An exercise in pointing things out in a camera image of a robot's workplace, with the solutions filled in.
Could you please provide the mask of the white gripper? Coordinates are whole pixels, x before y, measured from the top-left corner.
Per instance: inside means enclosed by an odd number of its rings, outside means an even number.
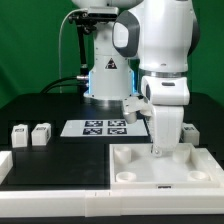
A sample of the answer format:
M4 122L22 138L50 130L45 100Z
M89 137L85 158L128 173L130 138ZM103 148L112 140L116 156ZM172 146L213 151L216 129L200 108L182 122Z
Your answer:
M149 119L151 154L161 157L161 150L173 150L180 140L184 106L190 100L187 78L143 76L141 95L123 100L123 116L128 124L137 121L137 112Z

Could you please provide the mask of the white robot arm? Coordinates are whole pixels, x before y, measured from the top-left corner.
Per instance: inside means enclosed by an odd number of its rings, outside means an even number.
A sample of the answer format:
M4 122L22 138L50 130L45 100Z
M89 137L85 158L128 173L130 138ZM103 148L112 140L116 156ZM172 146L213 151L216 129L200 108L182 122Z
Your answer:
M147 119L151 153L179 143L190 93L187 57L198 42L192 0L71 0L91 19L94 65L85 96Z

